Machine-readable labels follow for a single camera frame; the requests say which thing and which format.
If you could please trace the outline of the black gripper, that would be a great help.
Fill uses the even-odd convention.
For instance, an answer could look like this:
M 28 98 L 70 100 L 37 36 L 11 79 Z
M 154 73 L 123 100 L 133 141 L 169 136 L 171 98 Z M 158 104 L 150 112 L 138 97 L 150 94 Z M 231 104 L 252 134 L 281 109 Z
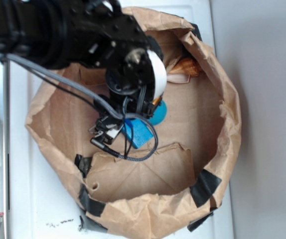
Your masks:
M 161 104 L 167 72 L 161 47 L 153 37 L 147 39 L 147 49 L 133 49 L 126 55 L 124 65 L 108 69 L 105 77 L 110 93 L 108 103 L 117 112 L 123 112 L 123 101 L 128 97 L 130 102 L 125 113 L 136 113 L 149 119 Z

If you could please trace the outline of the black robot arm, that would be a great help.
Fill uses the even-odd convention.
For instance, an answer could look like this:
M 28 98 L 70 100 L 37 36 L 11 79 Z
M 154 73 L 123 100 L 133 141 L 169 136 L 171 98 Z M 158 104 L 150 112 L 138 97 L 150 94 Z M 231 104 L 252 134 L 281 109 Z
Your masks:
M 105 69 L 112 105 L 150 118 L 166 85 L 163 54 L 117 0 L 0 0 L 0 53 L 47 69 Z

